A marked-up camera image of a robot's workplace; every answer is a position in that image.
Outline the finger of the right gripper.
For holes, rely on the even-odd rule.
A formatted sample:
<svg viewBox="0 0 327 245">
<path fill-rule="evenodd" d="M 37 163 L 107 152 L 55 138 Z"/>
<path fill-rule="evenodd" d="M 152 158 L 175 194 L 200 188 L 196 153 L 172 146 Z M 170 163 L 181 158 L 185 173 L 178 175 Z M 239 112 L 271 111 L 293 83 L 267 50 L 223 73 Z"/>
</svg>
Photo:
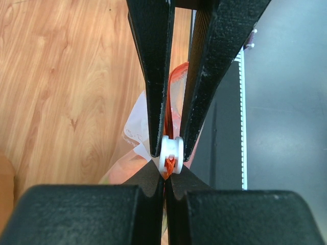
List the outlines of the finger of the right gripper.
<svg viewBox="0 0 327 245">
<path fill-rule="evenodd" d="M 216 90 L 269 0 L 190 1 L 196 10 L 180 136 L 189 161 Z"/>
<path fill-rule="evenodd" d="M 127 7 L 145 79 L 150 154 L 158 157 L 165 124 L 175 1 L 127 1 Z"/>
</svg>

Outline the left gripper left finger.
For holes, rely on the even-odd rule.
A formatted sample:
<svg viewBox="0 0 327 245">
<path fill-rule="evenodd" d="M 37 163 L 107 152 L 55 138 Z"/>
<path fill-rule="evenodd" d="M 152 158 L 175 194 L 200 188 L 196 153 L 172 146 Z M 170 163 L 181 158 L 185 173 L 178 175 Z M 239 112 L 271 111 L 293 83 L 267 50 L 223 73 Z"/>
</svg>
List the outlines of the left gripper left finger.
<svg viewBox="0 0 327 245">
<path fill-rule="evenodd" d="M 160 244 L 164 180 L 153 162 L 120 185 L 37 185 L 1 244 Z"/>
</svg>

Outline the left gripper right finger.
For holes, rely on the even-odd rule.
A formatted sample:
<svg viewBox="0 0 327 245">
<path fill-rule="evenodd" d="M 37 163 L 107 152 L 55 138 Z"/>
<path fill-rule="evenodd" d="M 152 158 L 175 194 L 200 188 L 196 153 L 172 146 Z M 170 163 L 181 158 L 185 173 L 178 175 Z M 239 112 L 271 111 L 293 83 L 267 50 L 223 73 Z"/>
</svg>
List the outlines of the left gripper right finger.
<svg viewBox="0 0 327 245">
<path fill-rule="evenodd" d="M 166 180 L 170 244 L 324 244 L 292 191 L 215 190 L 184 167 Z"/>
</svg>

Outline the clear zip bag orange seal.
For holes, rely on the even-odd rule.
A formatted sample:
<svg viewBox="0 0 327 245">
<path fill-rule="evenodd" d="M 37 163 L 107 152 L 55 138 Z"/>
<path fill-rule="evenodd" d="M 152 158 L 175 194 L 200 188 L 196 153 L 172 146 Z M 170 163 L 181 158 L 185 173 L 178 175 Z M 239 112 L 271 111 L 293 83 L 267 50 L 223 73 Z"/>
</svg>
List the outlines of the clear zip bag orange seal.
<svg viewBox="0 0 327 245">
<path fill-rule="evenodd" d="M 116 144 L 110 169 L 101 178 L 100 184 L 122 184 L 150 160 L 154 161 L 164 179 L 181 172 L 183 165 L 191 166 L 193 157 L 182 161 L 183 143 L 179 133 L 188 67 L 189 64 L 185 62 L 169 75 L 163 153 L 156 158 L 150 155 L 147 100 L 143 91 L 131 110 Z"/>
</svg>

